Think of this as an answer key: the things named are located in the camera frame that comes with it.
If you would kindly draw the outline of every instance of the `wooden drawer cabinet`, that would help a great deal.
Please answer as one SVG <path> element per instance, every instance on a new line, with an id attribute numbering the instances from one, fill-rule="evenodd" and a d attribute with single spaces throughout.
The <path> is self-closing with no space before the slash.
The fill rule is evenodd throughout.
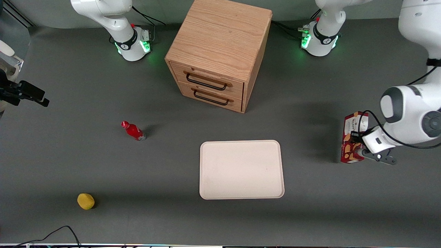
<path id="1" fill-rule="evenodd" d="M 184 96 L 244 113 L 265 52 L 272 12 L 194 0 L 165 61 Z"/>

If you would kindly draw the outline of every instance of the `drawer handle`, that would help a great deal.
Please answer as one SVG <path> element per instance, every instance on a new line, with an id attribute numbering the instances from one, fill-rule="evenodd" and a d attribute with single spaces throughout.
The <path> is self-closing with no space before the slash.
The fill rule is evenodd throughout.
<path id="1" fill-rule="evenodd" d="M 219 87 L 216 87 L 216 86 L 212 86 L 212 85 L 209 85 L 209 84 L 206 84 L 206 83 L 202 83 L 202 82 L 190 79 L 190 78 L 188 78 L 189 76 L 190 76 L 190 73 L 187 73 L 187 77 L 186 77 L 187 81 L 191 82 L 191 83 L 196 83 L 196 84 L 199 84 L 199 85 L 202 85 L 202 86 L 205 86 L 205 87 L 209 87 L 209 88 L 215 89 L 215 90 L 225 90 L 227 88 L 227 84 L 224 84 L 224 87 L 219 88 Z"/>
<path id="2" fill-rule="evenodd" d="M 197 92 L 197 90 L 194 90 L 194 92 L 193 92 L 194 97 L 202 99 L 202 100 L 205 100 L 205 101 L 210 101 L 212 103 L 216 103 L 216 104 L 219 104 L 219 105 L 222 105 L 222 106 L 226 106 L 228 104 L 228 102 L 229 102 L 228 99 L 227 99 L 226 102 L 220 102 L 220 101 L 211 100 L 209 98 L 201 97 L 201 96 L 196 95 L 196 92 Z"/>

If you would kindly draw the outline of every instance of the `yellow sponge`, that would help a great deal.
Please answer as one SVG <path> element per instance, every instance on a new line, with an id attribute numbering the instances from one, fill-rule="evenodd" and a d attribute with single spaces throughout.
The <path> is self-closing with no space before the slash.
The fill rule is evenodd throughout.
<path id="1" fill-rule="evenodd" d="M 78 195 L 77 198 L 78 205 L 82 209 L 89 210 L 95 205 L 95 200 L 93 197 L 87 193 L 81 193 Z"/>

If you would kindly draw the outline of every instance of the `green led light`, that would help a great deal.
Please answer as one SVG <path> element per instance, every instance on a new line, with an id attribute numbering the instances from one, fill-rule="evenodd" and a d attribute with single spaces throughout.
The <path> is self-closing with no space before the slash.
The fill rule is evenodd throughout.
<path id="1" fill-rule="evenodd" d="M 335 45 L 336 45 L 336 43 L 337 43 L 337 39 L 338 39 L 338 35 L 335 37 L 335 41 L 334 41 L 334 44 L 332 45 L 332 48 L 335 47 Z"/>
<path id="2" fill-rule="evenodd" d="M 121 54 L 120 48 L 118 47 L 118 45 L 116 44 L 116 42 L 115 42 L 115 46 L 116 46 L 116 49 L 118 49 L 118 53 Z"/>
<path id="3" fill-rule="evenodd" d="M 147 41 L 139 41 L 139 43 L 141 44 L 142 49 L 144 49 L 145 53 L 150 52 L 150 43 L 149 42 L 147 42 Z"/>
<path id="4" fill-rule="evenodd" d="M 303 38 L 302 47 L 307 48 L 310 40 L 311 40 L 311 35 L 308 34 L 305 38 Z"/>

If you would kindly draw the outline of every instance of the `drawer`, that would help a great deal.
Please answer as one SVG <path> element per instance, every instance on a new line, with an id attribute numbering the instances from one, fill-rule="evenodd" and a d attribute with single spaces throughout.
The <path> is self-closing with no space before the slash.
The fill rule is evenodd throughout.
<path id="1" fill-rule="evenodd" d="M 209 75 L 190 67 L 170 63 L 176 79 L 181 83 L 187 83 L 196 89 L 212 92 L 226 97 L 242 99 L 243 83 L 226 79 L 224 77 Z"/>
<path id="2" fill-rule="evenodd" d="M 241 112 L 242 100 L 214 94 L 212 92 L 208 92 L 200 88 L 198 89 L 195 86 L 188 83 L 178 82 L 178 87 L 181 90 L 182 95 L 186 97 L 207 102 L 225 109 Z"/>

